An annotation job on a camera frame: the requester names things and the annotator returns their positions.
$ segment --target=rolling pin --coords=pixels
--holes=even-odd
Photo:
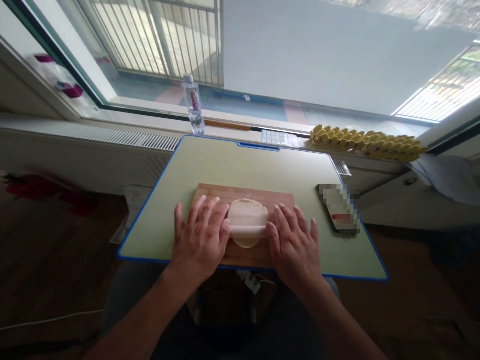
[[[267,237],[266,226],[230,226],[232,239],[263,239]]]
[[[217,121],[217,120],[212,120],[208,118],[205,119],[205,125],[216,126],[220,128],[227,128],[227,129],[244,130],[244,131],[250,131],[252,129],[249,125],[237,124],[233,122]]]

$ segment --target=hand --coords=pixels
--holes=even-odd
[[[213,275],[229,241],[229,220],[225,215],[230,205],[224,204],[213,212],[219,201],[217,197],[205,203],[206,197],[200,197],[186,223],[182,204],[175,208],[175,244],[168,269],[192,292]]]
[[[319,226],[311,220],[311,230],[304,213],[294,206],[295,214],[285,205],[275,205],[277,227],[268,222],[270,254],[278,276],[300,296],[311,287],[322,284],[320,272]]]

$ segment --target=dumpling wrapper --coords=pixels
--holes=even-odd
[[[266,226],[269,221],[269,211],[259,202],[241,199],[231,203],[227,218],[230,220],[230,226]],[[233,239],[239,247],[244,249],[253,248],[260,240],[260,238]]]

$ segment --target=balcony railing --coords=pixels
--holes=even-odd
[[[392,115],[441,122],[480,96],[480,44],[467,48]]]
[[[76,1],[117,69],[223,85],[220,0]]]

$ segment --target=glass pane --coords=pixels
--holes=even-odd
[[[116,91],[112,104],[185,114],[180,83],[193,74],[208,117],[419,136],[480,95],[474,2],[58,3]]]

